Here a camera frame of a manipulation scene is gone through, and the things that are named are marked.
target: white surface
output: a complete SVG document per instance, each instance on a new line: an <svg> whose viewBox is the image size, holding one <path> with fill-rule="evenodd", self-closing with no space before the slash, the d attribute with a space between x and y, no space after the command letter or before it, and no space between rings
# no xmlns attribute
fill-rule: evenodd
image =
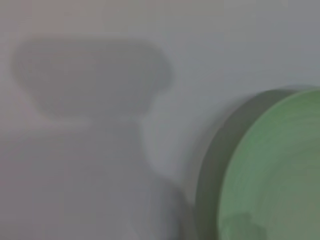
<svg viewBox="0 0 320 240"><path fill-rule="evenodd" d="M319 7L316 0L2 0L0 131L4 138L13 131L32 135L39 129L50 135L51 130L70 130L69 122L75 128L88 124L82 118L49 119L16 83L12 58L25 41L39 36L146 40L163 50L174 75L170 88L139 116L143 149L155 172L184 187L190 149L228 105L269 89L319 85ZM1 195L10 196L11 185L1 184ZM192 202L194 187L186 194ZM0 222L14 225L18 219L32 229L50 223L42 219L49 213L30 216L32 211L15 205L23 201L9 199L9 206L0 206ZM78 238L74 226L57 235L52 228L43 233L47 238L39 231L35 238ZM114 240L138 239L127 223L123 228L123 236ZM87 237L111 239L98 232Z"/></svg>

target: green plate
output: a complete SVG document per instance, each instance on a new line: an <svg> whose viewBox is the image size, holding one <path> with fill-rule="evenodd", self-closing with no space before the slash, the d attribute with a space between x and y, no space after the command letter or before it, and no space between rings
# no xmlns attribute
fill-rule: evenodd
<svg viewBox="0 0 320 240"><path fill-rule="evenodd" d="M200 206L210 183L199 184L199 240L210 240L200 224L219 240L319 240L320 90L281 100L252 125L226 170L216 221L203 211L214 206Z"/></svg>

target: light green dish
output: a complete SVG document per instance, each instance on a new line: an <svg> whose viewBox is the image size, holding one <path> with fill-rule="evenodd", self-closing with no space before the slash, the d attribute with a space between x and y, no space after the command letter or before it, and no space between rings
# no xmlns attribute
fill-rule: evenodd
<svg viewBox="0 0 320 240"><path fill-rule="evenodd" d="M320 90L281 100L245 134L225 173L217 226L203 211L214 206L199 206L207 184L197 191L199 240L216 240L200 224L217 228L219 240L319 240Z"/></svg>

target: green bowl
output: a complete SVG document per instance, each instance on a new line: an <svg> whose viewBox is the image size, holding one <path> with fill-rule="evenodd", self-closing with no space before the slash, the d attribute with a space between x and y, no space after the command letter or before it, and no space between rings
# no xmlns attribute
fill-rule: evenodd
<svg viewBox="0 0 320 240"><path fill-rule="evenodd" d="M217 209L203 173L199 240L319 240L320 90L293 94L255 121L232 154Z"/></svg>

